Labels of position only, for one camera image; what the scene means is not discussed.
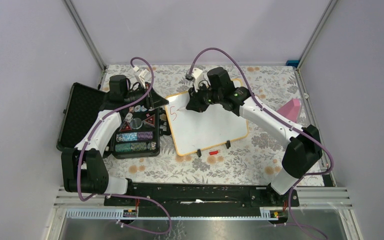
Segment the table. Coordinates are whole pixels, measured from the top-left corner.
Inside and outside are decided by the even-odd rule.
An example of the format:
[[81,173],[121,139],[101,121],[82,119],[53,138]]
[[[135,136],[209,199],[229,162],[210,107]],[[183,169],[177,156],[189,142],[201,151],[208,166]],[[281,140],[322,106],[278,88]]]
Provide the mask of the table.
[[[196,67],[204,71],[223,67],[229,72],[231,79],[242,79],[233,65]],[[153,65],[155,91],[163,97],[187,91],[192,86],[191,82],[184,79],[189,68],[190,65]],[[302,98],[294,70],[290,66],[241,68],[252,91],[274,110],[278,110],[293,98]],[[120,74],[130,79],[135,78],[130,65],[109,65],[101,83],[101,90],[109,91],[110,77]],[[298,123],[309,125],[304,110]],[[134,182],[268,185],[282,169],[281,161],[285,151],[274,138],[254,123],[248,122],[248,128],[248,136],[231,142],[231,148],[227,149],[222,145],[203,150],[201,157],[195,153],[178,156],[171,136],[162,136],[161,152],[156,157],[116,159],[111,155],[104,159],[104,163],[111,176],[129,178]],[[210,156],[209,152],[215,150],[219,153]],[[320,172],[319,165],[315,164],[310,172]],[[324,182],[321,176],[308,176],[299,186],[324,186]]]

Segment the floral pattern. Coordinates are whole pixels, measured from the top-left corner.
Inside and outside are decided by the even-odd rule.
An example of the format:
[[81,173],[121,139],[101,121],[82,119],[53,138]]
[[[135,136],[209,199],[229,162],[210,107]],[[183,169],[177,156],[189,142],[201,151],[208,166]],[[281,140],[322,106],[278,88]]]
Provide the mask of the floral pattern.
[[[214,65],[196,66],[210,70]],[[231,79],[242,79],[233,65],[222,66]],[[190,65],[154,65],[154,89],[163,97],[187,91],[192,83],[184,76]],[[293,98],[301,98],[294,71],[288,66],[242,66],[252,91],[265,104],[274,110]],[[129,65],[109,65],[101,90],[109,90],[111,76],[123,74],[134,79]],[[309,124],[305,111],[302,111],[298,123]],[[282,146],[263,129],[248,122],[249,135],[231,143],[203,150],[202,156],[195,153],[178,156],[171,136],[160,138],[161,151],[156,157],[116,159],[110,156],[104,159],[106,168],[112,176],[130,178],[135,182],[148,183],[186,183],[186,184],[237,184],[267,185],[282,169],[285,154]],[[218,150],[217,155],[209,152]],[[310,172],[320,172],[315,164]],[[304,178],[301,186],[323,186],[320,176]]]

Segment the whiteboard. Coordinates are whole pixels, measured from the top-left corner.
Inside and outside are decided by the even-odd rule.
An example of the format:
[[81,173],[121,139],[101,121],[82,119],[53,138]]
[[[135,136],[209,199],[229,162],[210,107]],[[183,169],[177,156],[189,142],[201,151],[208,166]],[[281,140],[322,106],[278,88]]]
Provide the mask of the whiteboard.
[[[106,64],[190,64],[209,47],[239,64],[298,60],[329,0],[72,0]],[[198,61],[226,64],[219,52]]]
[[[241,82],[233,81],[235,87]],[[174,146],[179,156],[196,153],[198,149],[209,149],[235,141],[248,135],[245,118],[226,111],[220,104],[210,105],[205,112],[186,110],[188,92],[166,97],[167,121],[171,129]]]

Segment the pink object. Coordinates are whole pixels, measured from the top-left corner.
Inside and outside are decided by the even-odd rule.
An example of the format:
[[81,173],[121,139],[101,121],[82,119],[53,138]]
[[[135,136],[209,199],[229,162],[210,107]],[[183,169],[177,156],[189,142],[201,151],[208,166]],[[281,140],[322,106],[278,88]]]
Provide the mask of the pink object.
[[293,98],[277,110],[277,113],[296,123],[301,114],[301,108],[301,99]]

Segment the white wall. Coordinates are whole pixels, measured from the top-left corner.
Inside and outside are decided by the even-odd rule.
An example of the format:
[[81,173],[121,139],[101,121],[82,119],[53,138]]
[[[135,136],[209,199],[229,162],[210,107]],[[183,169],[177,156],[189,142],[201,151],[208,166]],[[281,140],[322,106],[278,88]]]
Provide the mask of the white wall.
[[[73,0],[106,64],[190,64],[218,47],[241,64],[300,58],[329,0]],[[207,53],[200,63],[229,63]]]
[[61,0],[0,1],[0,240],[40,239],[62,184],[70,87],[99,73]]
[[384,239],[384,1],[340,1],[302,75],[364,239]]

